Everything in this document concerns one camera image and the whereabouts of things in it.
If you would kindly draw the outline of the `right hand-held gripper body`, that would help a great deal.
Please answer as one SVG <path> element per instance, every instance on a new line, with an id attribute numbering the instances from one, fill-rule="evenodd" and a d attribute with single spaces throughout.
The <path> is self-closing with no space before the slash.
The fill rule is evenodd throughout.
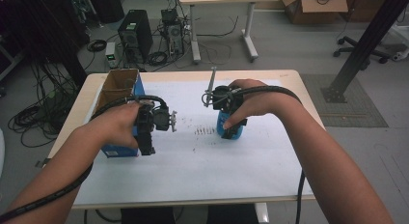
<path id="1" fill-rule="evenodd" d="M 207 89 L 204 91 L 204 106 L 212 106 L 214 110 L 219 110 L 227 115 L 232 115 L 243 102 L 243 97 L 237 95 L 239 88 L 230 86 L 217 86 L 213 88 L 217 68 L 211 68 L 211 76 Z"/>

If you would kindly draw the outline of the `grey floor mat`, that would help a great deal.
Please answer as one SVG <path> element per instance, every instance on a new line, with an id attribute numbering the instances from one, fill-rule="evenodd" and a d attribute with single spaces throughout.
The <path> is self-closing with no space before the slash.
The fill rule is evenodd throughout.
<path id="1" fill-rule="evenodd" d="M 325 126 L 388 127 L 358 79 L 347 87 L 344 102 L 329 102 L 321 90 L 330 86 L 334 74 L 302 74 L 301 78 Z"/>

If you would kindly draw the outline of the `grey power supply unit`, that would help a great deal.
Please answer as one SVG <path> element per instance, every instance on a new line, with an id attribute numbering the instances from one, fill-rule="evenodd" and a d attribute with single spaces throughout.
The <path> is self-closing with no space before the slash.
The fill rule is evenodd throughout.
<path id="1" fill-rule="evenodd" d="M 117 67 L 119 57 L 117 55 L 116 44 L 114 42 L 108 42 L 106 44 L 105 58 L 111 69 L 115 69 Z"/>

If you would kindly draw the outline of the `black office chair base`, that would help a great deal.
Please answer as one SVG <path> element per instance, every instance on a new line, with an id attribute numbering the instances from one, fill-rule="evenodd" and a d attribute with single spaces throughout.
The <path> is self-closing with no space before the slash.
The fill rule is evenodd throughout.
<path id="1" fill-rule="evenodd" d="M 347 36 L 343 36 L 342 38 L 337 40 L 337 44 L 340 46 L 337 50 L 333 52 L 334 57 L 340 57 L 342 53 L 349 52 L 353 53 L 356 52 L 358 54 L 366 54 L 366 64 L 369 64 L 369 58 L 371 56 L 376 56 L 378 58 L 378 62 L 380 64 L 386 64 L 391 55 L 382 51 L 377 50 L 376 48 L 370 50 L 364 50 L 358 41 L 355 41 Z"/>

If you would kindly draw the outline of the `white table mat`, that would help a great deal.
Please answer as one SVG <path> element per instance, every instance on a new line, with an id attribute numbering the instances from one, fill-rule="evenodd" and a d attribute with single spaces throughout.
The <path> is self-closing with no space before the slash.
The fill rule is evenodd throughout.
<path id="1" fill-rule="evenodd" d="M 217 111 L 204 107 L 204 81 L 146 82 L 147 94 L 177 113 L 174 130 L 154 131 L 152 155 L 99 154 L 75 201 L 97 206 L 188 204 L 286 199 L 313 192 L 278 118 L 251 117 L 236 140 L 221 138 Z"/>

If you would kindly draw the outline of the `blue cardboard box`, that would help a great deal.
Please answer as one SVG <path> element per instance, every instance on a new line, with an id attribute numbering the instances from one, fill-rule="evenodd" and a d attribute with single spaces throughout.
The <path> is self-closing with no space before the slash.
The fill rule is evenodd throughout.
<path id="1" fill-rule="evenodd" d="M 144 93 L 145 89 L 138 70 L 110 70 L 98 90 L 94 112 L 103 105 L 119 98 L 143 95 Z M 101 150 L 107 157 L 133 157 L 138 155 L 137 149 L 115 145 L 105 145 Z"/>

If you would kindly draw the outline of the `blue cup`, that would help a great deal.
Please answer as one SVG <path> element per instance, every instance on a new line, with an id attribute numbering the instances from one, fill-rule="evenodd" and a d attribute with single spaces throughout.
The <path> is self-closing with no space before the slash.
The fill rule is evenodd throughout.
<path id="1" fill-rule="evenodd" d="M 226 120 L 227 120 L 229 117 L 230 117 L 230 114 L 229 114 L 229 113 L 225 113 L 225 112 L 223 112 L 223 111 L 220 111 L 220 112 L 218 113 L 217 124 L 216 124 L 216 130 L 217 130 L 217 133 L 219 134 L 219 136 L 220 136 L 221 138 L 223 138 L 223 137 L 222 137 L 222 134 L 223 134 L 223 131 L 225 130 L 225 129 L 224 129 L 224 124 L 225 124 Z M 235 138 L 235 139 L 230 139 L 230 140 L 237 140 L 237 139 L 241 136 L 241 134 L 242 134 L 243 126 L 235 125 L 235 126 L 232 126 L 232 127 L 235 127 L 235 128 L 237 129 L 237 134 L 236 134 L 236 138 Z"/>

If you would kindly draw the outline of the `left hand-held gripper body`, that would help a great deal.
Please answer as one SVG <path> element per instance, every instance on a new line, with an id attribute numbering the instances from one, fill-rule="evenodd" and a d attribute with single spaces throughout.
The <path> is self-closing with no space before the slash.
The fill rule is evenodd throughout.
<path id="1" fill-rule="evenodd" d="M 140 107 L 135 120 L 137 134 L 151 134 L 155 129 L 167 131 L 169 128 L 172 132 L 176 131 L 176 111 L 171 112 L 169 106 L 163 100 L 159 105 L 154 105 L 154 100 L 143 99 L 139 102 Z"/>

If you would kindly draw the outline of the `person's left hand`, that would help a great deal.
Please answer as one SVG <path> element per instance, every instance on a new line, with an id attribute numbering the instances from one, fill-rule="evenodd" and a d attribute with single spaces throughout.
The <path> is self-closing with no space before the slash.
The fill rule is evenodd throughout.
<path id="1" fill-rule="evenodd" d="M 93 142 L 102 147 L 105 144 L 136 149 L 138 143 L 132 129 L 137 118 L 140 104 L 130 102 L 108 109 L 88 123 Z"/>

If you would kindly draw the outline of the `open computer case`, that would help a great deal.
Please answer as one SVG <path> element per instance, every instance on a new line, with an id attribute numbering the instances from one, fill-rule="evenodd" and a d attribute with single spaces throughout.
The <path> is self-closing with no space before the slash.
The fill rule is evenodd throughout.
<path id="1" fill-rule="evenodd" d="M 164 35 L 168 43 L 170 55 L 184 54 L 183 27 L 176 9 L 161 11 Z"/>

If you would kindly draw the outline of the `person's right hand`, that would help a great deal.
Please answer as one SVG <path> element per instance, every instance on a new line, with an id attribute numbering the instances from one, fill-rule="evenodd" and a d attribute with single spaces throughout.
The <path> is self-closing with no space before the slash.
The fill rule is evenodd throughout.
<path id="1" fill-rule="evenodd" d="M 273 92 L 258 92 L 246 95 L 241 106 L 224 122 L 223 129 L 228 129 L 251 116 L 276 114 L 284 94 Z"/>

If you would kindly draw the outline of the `black computer tower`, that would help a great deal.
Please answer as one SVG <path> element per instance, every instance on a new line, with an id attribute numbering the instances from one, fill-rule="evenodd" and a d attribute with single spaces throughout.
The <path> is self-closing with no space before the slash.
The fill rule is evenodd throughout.
<path id="1" fill-rule="evenodd" d="M 145 63 L 153 44 L 148 13 L 130 10 L 118 29 L 124 53 L 129 62 Z"/>

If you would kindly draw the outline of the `white table leg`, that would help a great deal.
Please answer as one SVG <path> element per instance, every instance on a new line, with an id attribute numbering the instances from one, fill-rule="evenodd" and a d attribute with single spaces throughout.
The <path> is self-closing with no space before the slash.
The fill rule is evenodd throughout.
<path id="1" fill-rule="evenodd" d="M 259 224 L 269 224 L 269 215 L 265 203 L 255 203 L 255 211 Z"/>

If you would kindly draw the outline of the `open brown cardboard box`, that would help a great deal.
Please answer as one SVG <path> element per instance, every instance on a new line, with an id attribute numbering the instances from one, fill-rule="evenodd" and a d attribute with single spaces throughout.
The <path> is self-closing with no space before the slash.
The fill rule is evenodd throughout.
<path id="1" fill-rule="evenodd" d="M 347 13 L 346 0 L 283 0 L 292 24 L 330 24 Z"/>

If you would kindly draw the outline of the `black metal post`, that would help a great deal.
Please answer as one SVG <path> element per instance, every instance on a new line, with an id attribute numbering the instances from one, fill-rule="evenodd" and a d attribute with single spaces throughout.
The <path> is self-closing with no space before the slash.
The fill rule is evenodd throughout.
<path id="1" fill-rule="evenodd" d="M 358 40 L 361 47 L 364 50 L 376 48 L 408 4 L 409 0 L 385 0 L 362 37 Z M 321 94 L 326 102 L 346 102 L 343 94 L 361 70 L 366 58 L 366 54 L 361 55 L 356 52 L 349 55 L 331 84 L 327 88 L 321 89 Z"/>

